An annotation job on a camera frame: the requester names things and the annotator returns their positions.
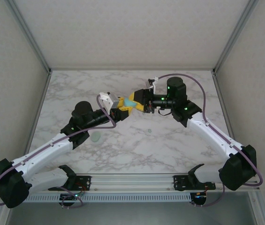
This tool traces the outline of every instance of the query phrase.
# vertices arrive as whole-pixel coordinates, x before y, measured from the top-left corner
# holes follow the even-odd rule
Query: marble table surface
[[[99,109],[96,96],[100,92],[128,97],[146,88],[148,78],[170,73],[186,73],[198,79],[207,95],[208,118],[227,133],[210,71],[54,71],[30,151],[60,132],[78,102],[89,101],[96,110]],[[199,87],[188,78],[183,80],[189,99],[202,107]],[[159,80],[157,94],[166,93],[166,82],[167,78]],[[172,115],[163,117],[133,110],[115,129],[100,130],[97,142],[88,138],[72,152],[48,164],[45,171],[66,164],[76,173],[186,173],[200,163],[218,164],[220,157]]]

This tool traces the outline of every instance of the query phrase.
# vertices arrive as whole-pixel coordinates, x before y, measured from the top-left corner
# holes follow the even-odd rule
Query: black clamp
[[[174,179],[174,189],[176,191],[185,190],[215,190],[216,185],[211,182],[201,183],[195,176],[195,171],[204,164],[199,164],[195,166],[188,172],[188,175],[175,175]]]

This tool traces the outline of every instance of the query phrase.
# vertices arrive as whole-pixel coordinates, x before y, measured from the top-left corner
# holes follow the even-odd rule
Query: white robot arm
[[[219,166],[200,164],[189,171],[186,182],[193,190],[200,190],[202,184],[221,182],[231,190],[238,189],[256,174],[256,152],[250,145],[244,147],[236,142],[205,117],[202,110],[187,99],[186,86],[179,77],[167,80],[167,94],[155,94],[155,82],[148,80],[149,87],[132,93],[129,98],[115,97],[110,93],[97,96],[99,110],[93,111],[90,103],[79,102],[69,123],[48,143],[35,151],[14,159],[0,161],[0,198],[7,207],[22,203],[28,194],[53,187],[71,190],[76,174],[66,165],[49,172],[39,172],[49,162],[72,151],[88,137],[89,129],[109,121],[126,119],[133,108],[144,113],[155,109],[171,109],[173,118],[200,135],[220,155],[223,164]]]

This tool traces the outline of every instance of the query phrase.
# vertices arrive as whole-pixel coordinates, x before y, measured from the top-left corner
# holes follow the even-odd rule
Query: metal frame
[[[221,92],[221,89],[220,89],[219,81],[218,81],[218,78],[217,78],[216,74],[213,71],[212,71],[212,79],[213,79],[214,85],[216,87],[216,92],[218,94],[218,98],[219,98],[219,101],[220,101],[220,106],[221,106],[221,109],[222,109],[222,112],[223,112],[223,116],[224,116],[224,120],[225,120],[225,123],[226,123],[227,130],[228,130],[228,134],[229,134],[230,137],[232,137],[235,140],[235,135],[234,135],[234,132],[232,130],[231,122],[230,122],[230,119],[229,119],[229,116],[228,116],[228,112],[227,112],[227,108],[225,106],[225,102],[224,102],[224,99],[223,99],[223,96],[222,96],[222,92]]]
[[[218,62],[215,65],[215,69],[214,72],[217,73],[220,68],[222,67],[224,61],[226,60],[227,56],[229,55],[231,49],[233,48],[233,46],[235,45],[236,40],[238,39],[241,31],[243,30],[246,22],[248,21],[251,13],[253,12],[255,6],[257,5],[258,0],[249,0],[249,2],[247,3],[239,21],[237,22],[234,30],[232,31],[227,44],[225,45],[219,59]]]
[[[10,215],[10,209],[7,208],[6,206],[0,206],[0,225],[7,224],[9,215]]]
[[[190,193],[202,190],[179,192],[174,189],[174,175],[176,173],[156,174],[78,174],[79,176],[91,176],[90,190],[82,199],[83,202],[189,202]],[[216,184],[215,190],[223,191],[221,184]],[[257,188],[248,186],[240,187],[237,192],[256,192]],[[27,203],[52,203],[60,202],[60,194],[64,191],[42,191],[30,195]]]
[[[62,71],[62,70],[192,70],[192,71],[210,71],[211,67],[57,67],[52,68],[54,71]]]
[[[258,225],[265,225],[265,202],[261,192],[249,192],[252,210]]]
[[[30,32],[28,25],[26,21],[24,20],[22,13],[20,12],[17,4],[15,3],[14,0],[4,0],[8,8],[10,9],[11,13],[15,17],[15,21],[18,23],[19,27],[23,31],[23,34],[27,38],[28,43],[32,47],[33,51],[35,52],[37,58],[41,62],[42,66],[44,69],[47,71],[48,74],[50,74],[50,68],[48,66],[47,61],[45,60],[38,44],[36,43],[32,33]]]
[[[38,118],[40,116],[40,112],[42,110],[43,103],[44,103],[44,100],[45,100],[45,96],[46,96],[46,93],[47,93],[47,90],[48,90],[48,87],[49,87],[49,83],[50,83],[50,80],[51,80],[51,75],[52,75],[52,72],[50,72],[49,75],[46,78],[46,82],[45,82],[44,89],[43,89],[43,92],[42,92],[42,95],[41,95],[41,99],[40,99],[40,102],[38,104],[38,109],[37,109],[37,112],[36,112],[35,117],[33,119],[32,127],[31,127],[30,132],[29,132],[28,140],[27,140],[27,143],[26,143],[26,146],[25,146],[24,155],[28,154],[28,152],[29,152],[29,149],[30,149],[30,146],[31,146],[31,143],[32,143],[32,139],[33,139],[33,136],[34,136],[34,132],[35,132],[35,129],[37,128]]]

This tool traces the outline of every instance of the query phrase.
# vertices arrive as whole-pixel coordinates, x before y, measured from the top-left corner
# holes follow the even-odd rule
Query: black joint housing
[[[176,101],[176,107],[187,102],[187,87],[180,77],[171,77],[167,80],[167,98]]]
[[[250,161],[256,166],[256,150],[251,146],[242,146],[241,150]],[[241,185],[255,176],[256,172],[247,160],[238,152],[231,154],[223,168],[219,170],[222,183],[230,190],[237,190]]]
[[[187,100],[184,105],[171,109],[173,118],[180,122],[185,128],[187,127],[188,120],[192,118],[192,115],[202,112],[201,108],[195,103]]]
[[[118,121],[116,117],[111,117],[115,122]],[[82,101],[76,104],[69,123],[63,129],[61,129],[61,133],[65,135],[71,135],[80,130],[90,127],[92,128],[107,122],[109,122],[109,118],[101,109],[93,111],[89,102]],[[73,143],[73,149],[75,149],[83,142],[85,142],[85,140],[89,138],[89,136],[89,133],[85,131],[73,135],[69,138],[69,141]]]
[[[144,106],[144,113],[154,113],[153,89],[140,89],[134,92],[133,100]]]
[[[0,175],[12,167],[7,159],[0,161]],[[8,208],[21,204],[29,195],[31,184],[24,181],[22,172],[13,169],[0,180],[0,198]]]

